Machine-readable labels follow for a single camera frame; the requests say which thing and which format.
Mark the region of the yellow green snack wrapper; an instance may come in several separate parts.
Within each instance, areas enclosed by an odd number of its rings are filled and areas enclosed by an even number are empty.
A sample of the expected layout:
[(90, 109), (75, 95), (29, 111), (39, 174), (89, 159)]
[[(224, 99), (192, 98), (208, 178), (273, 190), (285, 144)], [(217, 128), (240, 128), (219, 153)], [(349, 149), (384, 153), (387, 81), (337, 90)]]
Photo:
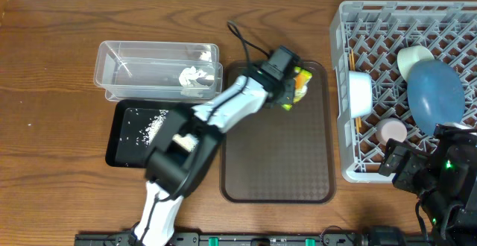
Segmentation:
[(289, 111), (293, 104), (299, 102), (307, 93), (308, 82), (312, 79), (312, 73), (302, 67), (295, 66), (294, 67), (294, 94), (293, 94), (293, 101), (290, 104), (283, 104), (282, 108)]

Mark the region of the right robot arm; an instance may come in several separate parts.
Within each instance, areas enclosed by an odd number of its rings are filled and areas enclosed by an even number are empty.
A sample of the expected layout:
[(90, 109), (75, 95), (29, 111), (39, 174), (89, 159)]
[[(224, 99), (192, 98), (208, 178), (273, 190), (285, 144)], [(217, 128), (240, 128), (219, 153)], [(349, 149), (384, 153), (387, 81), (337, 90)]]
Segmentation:
[(438, 124), (427, 153), (389, 139), (378, 173), (417, 196), (436, 245), (476, 244), (476, 129)]

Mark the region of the pile of white rice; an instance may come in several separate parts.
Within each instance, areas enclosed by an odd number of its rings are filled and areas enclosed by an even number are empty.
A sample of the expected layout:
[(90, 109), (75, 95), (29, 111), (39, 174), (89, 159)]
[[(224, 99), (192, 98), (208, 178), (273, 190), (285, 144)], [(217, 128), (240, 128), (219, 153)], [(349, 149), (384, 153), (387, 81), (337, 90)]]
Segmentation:
[(168, 114), (167, 110), (128, 108), (119, 137), (120, 145), (147, 148)]

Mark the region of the white tissue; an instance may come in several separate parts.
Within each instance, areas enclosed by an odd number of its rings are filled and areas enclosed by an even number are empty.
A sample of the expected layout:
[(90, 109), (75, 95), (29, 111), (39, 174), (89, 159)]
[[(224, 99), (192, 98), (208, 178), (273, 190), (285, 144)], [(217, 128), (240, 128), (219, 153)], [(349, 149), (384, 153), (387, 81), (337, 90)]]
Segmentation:
[(204, 70), (192, 66), (185, 68), (180, 73), (179, 82), (184, 87), (210, 86), (212, 82), (208, 77)]

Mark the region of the black plastic bin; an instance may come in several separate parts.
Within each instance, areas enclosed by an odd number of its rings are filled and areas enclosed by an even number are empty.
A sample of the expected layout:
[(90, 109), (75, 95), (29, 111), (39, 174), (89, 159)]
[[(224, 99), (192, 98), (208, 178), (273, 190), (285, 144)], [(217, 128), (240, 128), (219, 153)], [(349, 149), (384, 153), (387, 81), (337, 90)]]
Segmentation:
[[(147, 148), (120, 145), (119, 137), (128, 108), (167, 110), (168, 114), (153, 141)], [(194, 116), (192, 103), (173, 103), (125, 99), (117, 103), (105, 156), (114, 167), (145, 168), (152, 163), (154, 152), (163, 152), (178, 165), (191, 165), (193, 150), (197, 148), (204, 120)]]

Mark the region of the white pink paper cup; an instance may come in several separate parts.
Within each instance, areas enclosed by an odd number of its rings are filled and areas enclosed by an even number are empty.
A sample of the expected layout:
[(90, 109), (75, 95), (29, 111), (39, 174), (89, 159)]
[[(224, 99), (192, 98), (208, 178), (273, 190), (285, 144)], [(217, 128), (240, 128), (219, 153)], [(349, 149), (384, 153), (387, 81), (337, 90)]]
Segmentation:
[(395, 118), (383, 119), (376, 126), (376, 138), (383, 145), (386, 145), (389, 139), (404, 142), (407, 133), (405, 125)]

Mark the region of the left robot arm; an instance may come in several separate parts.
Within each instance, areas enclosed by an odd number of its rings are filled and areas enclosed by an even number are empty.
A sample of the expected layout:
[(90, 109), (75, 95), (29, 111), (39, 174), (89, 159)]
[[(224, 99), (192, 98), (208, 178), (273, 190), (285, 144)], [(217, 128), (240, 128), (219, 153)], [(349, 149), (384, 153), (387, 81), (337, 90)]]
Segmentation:
[(226, 133), (266, 104), (290, 109), (301, 68), (264, 63), (247, 69), (218, 97), (178, 106), (165, 118), (145, 155), (147, 197), (129, 245), (165, 245), (181, 206), (201, 183)]

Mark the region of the small mint green bowl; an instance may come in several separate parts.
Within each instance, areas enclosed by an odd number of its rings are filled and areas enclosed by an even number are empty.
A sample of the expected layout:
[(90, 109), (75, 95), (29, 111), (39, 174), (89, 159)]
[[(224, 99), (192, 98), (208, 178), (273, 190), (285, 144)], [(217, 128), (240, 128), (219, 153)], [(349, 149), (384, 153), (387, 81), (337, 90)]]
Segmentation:
[(397, 54), (398, 70), (404, 81), (408, 81), (410, 72), (414, 64), (423, 60), (433, 60), (435, 57), (426, 47), (416, 45), (399, 50)]

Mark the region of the brown plastic serving tray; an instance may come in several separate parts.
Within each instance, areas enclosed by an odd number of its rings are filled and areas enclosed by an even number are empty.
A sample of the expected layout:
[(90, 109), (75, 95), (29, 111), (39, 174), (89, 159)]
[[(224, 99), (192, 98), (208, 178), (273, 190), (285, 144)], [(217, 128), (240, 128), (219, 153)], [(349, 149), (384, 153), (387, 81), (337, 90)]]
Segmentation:
[(315, 61), (306, 96), (290, 110), (262, 108), (227, 132), (221, 194), (233, 203), (325, 204), (335, 195), (326, 70)]

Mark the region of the large dark blue bowl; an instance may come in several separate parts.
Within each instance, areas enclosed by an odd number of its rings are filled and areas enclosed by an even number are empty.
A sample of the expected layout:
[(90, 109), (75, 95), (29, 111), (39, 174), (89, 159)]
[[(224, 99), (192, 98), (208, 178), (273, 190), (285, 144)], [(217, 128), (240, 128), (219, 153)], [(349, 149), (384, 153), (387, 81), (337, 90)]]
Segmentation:
[(461, 122), (465, 110), (464, 86), (458, 73), (439, 60), (413, 65), (407, 80), (407, 97), (416, 126), (427, 136), (437, 124)]

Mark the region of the grey dishwasher rack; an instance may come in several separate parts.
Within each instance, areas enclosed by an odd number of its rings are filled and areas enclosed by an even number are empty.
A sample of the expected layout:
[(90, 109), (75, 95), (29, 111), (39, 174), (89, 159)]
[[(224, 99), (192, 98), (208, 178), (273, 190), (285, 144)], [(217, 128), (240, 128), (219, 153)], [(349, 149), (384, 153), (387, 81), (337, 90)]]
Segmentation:
[[(378, 174), (384, 145), (376, 138), (382, 119), (403, 121), (411, 147), (432, 152), (437, 139), (415, 124), (406, 83), (397, 66), (402, 48), (422, 45), (449, 64), (464, 88), (462, 124), (476, 126), (476, 3), (463, 1), (344, 1), (330, 25), (331, 59), (338, 86), (341, 173), (350, 183), (390, 183)], [(351, 116), (350, 60), (372, 77), (372, 105), (361, 125)]]

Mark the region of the clear plastic bin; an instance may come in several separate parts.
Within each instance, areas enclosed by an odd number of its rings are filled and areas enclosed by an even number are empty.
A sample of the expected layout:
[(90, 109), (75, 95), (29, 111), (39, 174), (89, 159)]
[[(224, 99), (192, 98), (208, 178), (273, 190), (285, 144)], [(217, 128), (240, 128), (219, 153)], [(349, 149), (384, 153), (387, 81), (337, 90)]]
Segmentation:
[[(184, 87), (180, 73), (202, 69), (210, 86)], [(222, 92), (223, 66), (213, 43), (107, 40), (98, 47), (94, 84), (110, 101), (144, 99), (200, 103)]]

